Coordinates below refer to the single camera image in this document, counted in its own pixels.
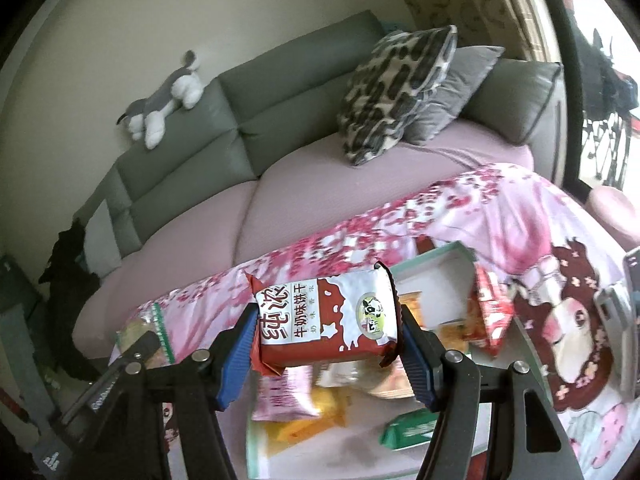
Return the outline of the dark green biscuit packet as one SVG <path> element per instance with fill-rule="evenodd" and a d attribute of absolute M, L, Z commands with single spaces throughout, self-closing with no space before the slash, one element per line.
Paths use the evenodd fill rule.
<path fill-rule="evenodd" d="M 392 451 L 430 443 L 437 421 L 438 414 L 427 408 L 398 415 L 384 427 L 378 443 Z"/>

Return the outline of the grey sofa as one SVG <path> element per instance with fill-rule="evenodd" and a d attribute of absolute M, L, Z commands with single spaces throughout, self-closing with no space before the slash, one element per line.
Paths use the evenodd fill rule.
<path fill-rule="evenodd" d="M 381 39 L 361 12 L 227 70 L 192 110 L 169 117 L 160 145 L 134 144 L 76 212 L 88 222 L 104 200 L 117 246 L 131 255 L 183 212 L 233 185 L 260 179 L 288 154 L 336 136 L 336 115 L 352 71 Z M 515 146 L 556 180 L 566 144 L 564 75 L 558 63 L 497 62 L 465 105 L 463 119 Z"/>

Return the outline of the pink sofa seat cover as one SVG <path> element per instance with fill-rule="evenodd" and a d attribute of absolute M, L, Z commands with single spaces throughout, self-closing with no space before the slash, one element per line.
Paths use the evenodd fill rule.
<path fill-rule="evenodd" d="M 72 341 L 86 358 L 105 358 L 145 301 L 491 162 L 530 169 L 534 155 L 463 119 L 423 148 L 401 143 L 360 167 L 346 162 L 336 136 L 326 136 L 157 230 L 85 303 Z"/>

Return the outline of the purple swiss roll packet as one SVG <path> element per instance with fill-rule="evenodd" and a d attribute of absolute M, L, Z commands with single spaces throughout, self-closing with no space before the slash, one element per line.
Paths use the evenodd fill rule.
<path fill-rule="evenodd" d="M 320 411 L 311 396 L 312 367 L 288 367 L 280 376 L 259 378 L 253 422 L 294 422 L 315 419 Z"/>

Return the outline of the smartphone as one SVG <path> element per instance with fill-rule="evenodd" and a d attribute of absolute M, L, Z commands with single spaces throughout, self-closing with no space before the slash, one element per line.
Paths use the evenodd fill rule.
<path fill-rule="evenodd" d="M 624 255 L 623 268 L 629 303 L 634 310 L 636 323 L 640 316 L 640 247 L 632 248 Z"/>

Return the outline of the curtain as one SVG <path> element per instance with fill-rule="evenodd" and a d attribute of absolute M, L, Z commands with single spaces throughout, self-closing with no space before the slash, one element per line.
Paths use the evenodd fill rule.
<path fill-rule="evenodd" d="M 417 28 L 456 26 L 462 47 L 491 44 L 503 47 L 508 58 L 552 59 L 535 0 L 405 0 L 405 4 Z"/>

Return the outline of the round cookies clear packet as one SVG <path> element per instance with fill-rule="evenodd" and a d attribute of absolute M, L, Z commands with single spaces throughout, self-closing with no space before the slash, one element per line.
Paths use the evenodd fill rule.
<path fill-rule="evenodd" d="M 163 310 L 157 302 L 148 304 L 116 335 L 121 354 L 131 351 L 147 368 L 175 364 Z"/>

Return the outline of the black white patterned cushion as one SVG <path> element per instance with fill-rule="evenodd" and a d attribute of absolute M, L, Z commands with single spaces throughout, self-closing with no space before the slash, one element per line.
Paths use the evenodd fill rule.
<path fill-rule="evenodd" d="M 399 143 L 444 81 L 457 39 L 457 27 L 446 25 L 395 30 L 376 43 L 352 73 L 338 108 L 338 133 L 350 164 L 361 166 Z"/>

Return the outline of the grey cushion right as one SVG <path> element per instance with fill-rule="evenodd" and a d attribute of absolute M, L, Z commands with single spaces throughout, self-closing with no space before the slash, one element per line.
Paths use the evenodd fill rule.
<path fill-rule="evenodd" d="M 405 128 L 402 140 L 417 146 L 433 140 L 460 115 L 503 52 L 504 47 L 499 46 L 457 49 L 445 79 L 416 119 Z"/>

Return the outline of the grey white plush toy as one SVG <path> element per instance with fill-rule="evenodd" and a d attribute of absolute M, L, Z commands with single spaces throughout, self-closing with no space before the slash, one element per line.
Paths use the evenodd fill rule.
<path fill-rule="evenodd" d="M 174 70 L 150 95 L 131 102 L 117 119 L 131 134 L 134 142 L 141 141 L 148 151 L 154 150 L 166 132 L 166 118 L 179 107 L 186 110 L 200 102 L 204 84 L 198 76 L 200 61 L 193 50 L 187 50 L 182 65 Z"/>

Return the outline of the dark clothing on sofa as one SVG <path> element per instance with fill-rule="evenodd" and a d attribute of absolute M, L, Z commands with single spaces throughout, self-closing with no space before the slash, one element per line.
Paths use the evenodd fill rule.
<path fill-rule="evenodd" d="M 99 372 L 73 341 L 79 313 L 100 287 L 98 276 L 89 273 L 80 264 L 85 235 L 85 227 L 79 219 L 75 219 L 68 230 L 58 233 L 58 240 L 53 245 L 38 283 L 49 285 L 49 297 L 44 309 L 44 334 L 55 362 L 54 367 L 62 367 L 71 378 L 94 382 Z"/>

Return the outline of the red snack packet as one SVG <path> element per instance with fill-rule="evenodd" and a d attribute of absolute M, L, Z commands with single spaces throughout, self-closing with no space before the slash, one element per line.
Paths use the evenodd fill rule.
<path fill-rule="evenodd" d="M 500 353 L 514 317 L 506 285 L 480 263 L 474 263 L 474 280 L 466 304 L 463 337 L 492 358 Z"/>

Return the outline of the orange swiss roll packet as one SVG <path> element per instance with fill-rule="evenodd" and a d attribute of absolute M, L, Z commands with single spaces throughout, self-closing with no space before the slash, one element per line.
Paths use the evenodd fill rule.
<path fill-rule="evenodd" d="M 421 328 L 425 327 L 421 308 L 422 292 L 404 292 L 399 296 Z M 383 373 L 378 383 L 369 390 L 371 396 L 384 400 L 409 399 L 413 397 L 413 390 L 405 372 L 401 359 L 396 359 L 389 367 L 376 369 Z"/>

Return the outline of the brown milk biscuit packet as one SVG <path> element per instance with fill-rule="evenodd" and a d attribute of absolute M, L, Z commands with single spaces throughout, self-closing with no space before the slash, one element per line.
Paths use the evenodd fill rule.
<path fill-rule="evenodd" d="M 258 315 L 250 365 L 262 376 L 288 367 L 398 357 L 401 308 L 393 274 L 370 269 L 265 285 L 247 277 Z"/>

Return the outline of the light grey cushion left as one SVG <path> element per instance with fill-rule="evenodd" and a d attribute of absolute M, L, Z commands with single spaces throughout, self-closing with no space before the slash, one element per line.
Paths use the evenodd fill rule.
<path fill-rule="evenodd" d="M 89 272 L 96 274 L 100 280 L 104 280 L 122 264 L 105 200 L 99 204 L 86 225 L 84 253 Z"/>

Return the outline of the silver device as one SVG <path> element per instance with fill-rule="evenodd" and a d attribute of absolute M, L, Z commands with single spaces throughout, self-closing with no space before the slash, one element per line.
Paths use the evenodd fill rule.
<path fill-rule="evenodd" d="M 620 393 L 625 401 L 633 401 L 639 378 L 639 343 L 636 310 L 628 289 L 623 281 L 603 287 L 594 295 L 594 303 L 613 353 Z"/>

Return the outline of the cartoon print cloth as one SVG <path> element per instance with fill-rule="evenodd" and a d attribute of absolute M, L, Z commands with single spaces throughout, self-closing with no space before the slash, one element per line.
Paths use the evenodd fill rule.
<path fill-rule="evenodd" d="M 620 335 L 598 302 L 624 276 L 623 248 L 570 196 L 518 165 L 464 172 L 172 286 L 138 301 L 128 321 L 160 322 L 180 359 L 236 321 L 250 296 L 249 275 L 266 284 L 313 278 L 401 263 L 453 242 L 508 288 L 584 476 L 615 477 L 639 441 L 639 403 L 620 384 Z"/>

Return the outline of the teal white box tray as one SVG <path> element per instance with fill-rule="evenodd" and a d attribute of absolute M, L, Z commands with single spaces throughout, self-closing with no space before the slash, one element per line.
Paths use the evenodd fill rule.
<path fill-rule="evenodd" d="M 442 323 L 462 320 L 466 296 L 474 280 L 474 256 L 459 242 L 449 243 L 393 267 L 400 292 L 422 292 L 425 326 L 436 334 Z M 517 325 L 510 325 L 498 358 L 470 344 L 474 362 L 505 368 L 526 355 L 527 344 Z M 372 367 L 372 389 L 382 378 Z M 279 440 L 280 422 L 248 422 L 246 469 L 251 479 L 412 479 L 428 443 L 392 451 L 378 443 L 384 427 L 401 414 L 422 408 L 413 396 L 384 400 L 352 387 L 316 389 L 324 400 L 335 396 L 341 407 L 334 419 L 316 419 L 314 435 L 298 443 Z"/>

